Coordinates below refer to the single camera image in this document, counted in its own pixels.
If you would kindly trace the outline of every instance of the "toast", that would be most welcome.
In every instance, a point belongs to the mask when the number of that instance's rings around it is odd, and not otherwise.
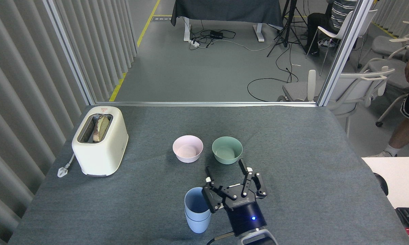
[[[105,136],[106,129],[108,129],[109,125],[109,118],[107,116],[99,116],[97,120],[96,126],[94,127],[94,132],[92,133],[92,138],[95,143],[99,143],[103,140],[103,136]]]

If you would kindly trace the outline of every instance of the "white toaster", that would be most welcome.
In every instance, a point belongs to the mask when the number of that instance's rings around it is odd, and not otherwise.
[[[109,119],[108,128],[100,142],[95,143],[93,131],[101,115]],[[128,139],[124,118],[117,107],[93,107],[77,129],[72,148],[84,174],[103,177],[117,171]]]

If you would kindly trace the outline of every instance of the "black pants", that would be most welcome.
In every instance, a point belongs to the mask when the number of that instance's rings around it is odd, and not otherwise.
[[[314,37],[318,26],[325,28],[327,31],[331,31],[332,33],[337,33],[337,31],[333,30],[330,26],[331,6],[331,4],[328,5],[325,14],[312,13],[307,17],[307,48],[309,48],[310,44],[313,42],[310,52],[318,51],[318,36]]]

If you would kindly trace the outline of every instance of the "table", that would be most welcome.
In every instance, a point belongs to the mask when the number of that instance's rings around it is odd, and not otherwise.
[[[394,208],[409,208],[409,157],[363,157],[372,172],[388,185],[387,198]]]
[[[58,178],[72,155],[72,133],[9,245],[206,244],[231,231],[227,215],[212,214],[209,228],[195,234],[183,198],[204,185],[206,166],[224,186],[242,181],[239,166],[220,164],[212,155],[212,142],[224,135],[238,138],[246,165],[262,173],[268,197],[258,204],[280,245],[409,245],[369,166],[325,107],[118,108],[129,134],[119,169],[89,177],[74,162]],[[204,144],[194,163],[182,163],[172,152],[175,139],[187,134]]]
[[[185,22],[184,41],[189,41],[191,26],[189,19],[224,20],[257,23],[253,25],[259,42],[264,42],[262,23],[283,28],[282,11],[278,0],[176,0],[171,23],[183,16]]]

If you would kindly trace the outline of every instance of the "table leg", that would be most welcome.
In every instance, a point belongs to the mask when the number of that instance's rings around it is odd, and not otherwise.
[[[254,32],[256,32],[257,40],[259,42],[265,42],[265,38],[262,34],[262,23],[257,23],[257,25],[253,25]]]
[[[183,41],[188,42],[189,41],[189,30],[191,29],[191,25],[189,24],[189,18],[183,17],[185,20],[185,34],[183,36]]]

